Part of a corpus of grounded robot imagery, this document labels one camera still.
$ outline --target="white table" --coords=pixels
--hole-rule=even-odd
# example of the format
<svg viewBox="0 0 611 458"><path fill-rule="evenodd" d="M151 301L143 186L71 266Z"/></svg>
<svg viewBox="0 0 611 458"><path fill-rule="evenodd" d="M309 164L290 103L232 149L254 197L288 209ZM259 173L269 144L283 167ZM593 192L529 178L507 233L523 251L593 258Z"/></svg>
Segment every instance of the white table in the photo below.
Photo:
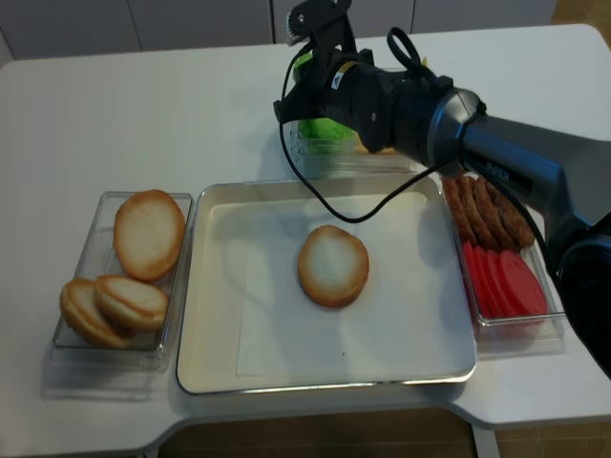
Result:
<svg viewBox="0 0 611 458"><path fill-rule="evenodd" d="M492 115L611 139L611 52L594 29L413 41ZM374 50L378 66L397 67L384 39L359 46ZM149 52L14 62L0 72L0 455L137 450L194 422L417 406L485 427L611 417L611 382L570 330L561 353L480 361L460 386L195 398L176 383L175 354L133 396L48 390L43 362L59 290L100 195L158 187L196 197L213 183L291 177L272 102L295 52Z"/></svg>

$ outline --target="sausage patty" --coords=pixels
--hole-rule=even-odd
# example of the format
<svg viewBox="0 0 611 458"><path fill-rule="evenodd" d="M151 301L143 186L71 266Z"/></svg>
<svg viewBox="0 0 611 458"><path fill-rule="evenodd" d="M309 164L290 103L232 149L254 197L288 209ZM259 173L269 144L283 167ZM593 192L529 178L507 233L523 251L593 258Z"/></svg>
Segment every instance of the sausage patty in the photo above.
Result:
<svg viewBox="0 0 611 458"><path fill-rule="evenodd" d="M474 198L479 215L486 221L488 229L495 237L504 250L519 251L517 242L507 233L500 221L498 210L493 203L488 190L486 189L487 181L483 177L479 177L474 184Z"/></svg>
<svg viewBox="0 0 611 458"><path fill-rule="evenodd" d="M495 204L503 226L521 248L528 248L535 243L533 231L512 202L499 193Z"/></svg>
<svg viewBox="0 0 611 458"><path fill-rule="evenodd" d="M462 200L458 194L455 181L451 178L441 178L441 184L443 185L443 192L446 195L446 201L452 212L454 225L456 226L460 241L463 243L469 241L471 245L477 246L477 239L465 215L465 209L462 206Z"/></svg>
<svg viewBox="0 0 611 458"><path fill-rule="evenodd" d="M488 225L479 214L474 199L474 178L464 176L457 180L458 191L462 198L462 206L465 209L467 219L474 230L477 241L485 250L500 251L500 244L492 235Z"/></svg>

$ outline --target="plastic tray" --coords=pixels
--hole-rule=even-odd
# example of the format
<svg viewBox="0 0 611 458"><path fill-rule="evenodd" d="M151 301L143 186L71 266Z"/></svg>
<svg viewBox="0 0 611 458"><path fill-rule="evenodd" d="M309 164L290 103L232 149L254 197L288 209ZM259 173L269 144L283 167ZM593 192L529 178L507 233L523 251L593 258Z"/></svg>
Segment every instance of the plastic tray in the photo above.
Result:
<svg viewBox="0 0 611 458"><path fill-rule="evenodd" d="M413 171L415 162L394 150L369 153L358 135L351 139L304 138L299 121L290 124L290 153L307 177L349 177Z"/></svg>
<svg viewBox="0 0 611 458"><path fill-rule="evenodd" d="M447 209L447 213L453 225L449 209ZM535 212L531 212L531 214L535 221L541 220L540 215ZM547 301L548 313L514 318L486 318L482 315L480 305L475 297L462 245L455 231L454 243L463 272L469 304L472 309L475 337L478 342L480 355L490 354L494 356L500 353L506 356L507 353L512 352L523 354L524 352L558 350L559 346L557 343L564 335L566 317L558 295L554 295L552 292L554 286L544 269L543 257L537 244L535 243L530 248L522 250L520 256L535 274L543 290L545 300Z"/></svg>
<svg viewBox="0 0 611 458"><path fill-rule="evenodd" d="M74 273L75 278L94 280L99 275L125 275L113 247L115 215L119 207L134 193L107 192L102 195L94 216L94 222L85 242L85 246ZM190 215L193 199L188 194L171 194L179 206L186 221L179 261L174 269L154 284L170 295L166 320L158 332L139 333L133 343L122 349L97 348L83 341L60 317L53 335L52 359L59 364L93 364L141 367L146 369L163 369L167 366L169 342L173 324L176 323L176 309L182 309L184 294L180 291L178 279L187 274L185 255L188 245Z"/></svg>
<svg viewBox="0 0 611 458"><path fill-rule="evenodd" d="M405 180L314 184L356 216ZM444 208L430 178L357 225L333 217L298 181L208 188L195 216L179 384L210 394L467 380L474 333ZM363 292L339 310L312 302L297 278L300 248L324 224L369 252Z"/></svg>

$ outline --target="white cabinet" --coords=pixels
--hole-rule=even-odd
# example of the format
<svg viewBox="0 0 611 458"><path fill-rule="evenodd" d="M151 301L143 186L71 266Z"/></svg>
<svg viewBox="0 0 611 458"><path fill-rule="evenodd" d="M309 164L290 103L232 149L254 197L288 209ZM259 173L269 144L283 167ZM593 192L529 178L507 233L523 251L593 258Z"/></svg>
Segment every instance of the white cabinet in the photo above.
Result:
<svg viewBox="0 0 611 458"><path fill-rule="evenodd" d="M129 0L144 51L271 43L267 0Z"/></svg>
<svg viewBox="0 0 611 458"><path fill-rule="evenodd" d="M15 59L139 51L127 0L2 0Z"/></svg>
<svg viewBox="0 0 611 458"><path fill-rule="evenodd" d="M276 43L286 42L286 15L302 1L272 0ZM409 33L412 12L413 0L352 0L348 17L358 38L386 35L393 26Z"/></svg>
<svg viewBox="0 0 611 458"><path fill-rule="evenodd" d="M416 0L412 33L549 24L556 0Z"/></svg>

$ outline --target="clear plastic container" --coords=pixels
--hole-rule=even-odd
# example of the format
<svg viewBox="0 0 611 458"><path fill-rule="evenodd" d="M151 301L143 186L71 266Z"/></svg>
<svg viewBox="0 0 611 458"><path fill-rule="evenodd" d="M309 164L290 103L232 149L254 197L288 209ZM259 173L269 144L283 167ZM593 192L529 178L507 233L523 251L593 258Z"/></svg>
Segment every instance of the clear plastic container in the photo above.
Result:
<svg viewBox="0 0 611 458"><path fill-rule="evenodd" d="M119 207L134 193L105 193L95 212L94 222L78 261L75 278L95 280L99 275L125 275L113 247L115 215ZM182 242L177 265L155 285L170 296L166 320L158 332L138 333L127 348L106 349L95 347L83 341L66 324L63 317L53 335L51 357L55 364L79 364L111 367L131 367L146 370L162 370L167 367L167 346L174 337L178 322L177 315L184 307L185 284L181 279L188 277L189 268L186 258L189 252L189 228L193 199L188 194L171 194L186 221L185 236Z"/></svg>
<svg viewBox="0 0 611 458"><path fill-rule="evenodd" d="M480 356L494 357L512 353L555 352L561 349L561 338L566 328L566 317L554 288L544 268L542 255L537 244L520 252L521 258L533 272L543 291L548 312L542 315L527 315L512 318L486 318L474 293L474 286L467 269L462 243L453 224L453 217L447 209L448 222L453 229L456 253L459 257L465 290L474 321L475 338Z"/></svg>
<svg viewBox="0 0 611 458"><path fill-rule="evenodd" d="M369 153L358 135L350 139L305 138L299 122L290 124L290 154L307 177L348 177L412 172L415 162L392 149Z"/></svg>

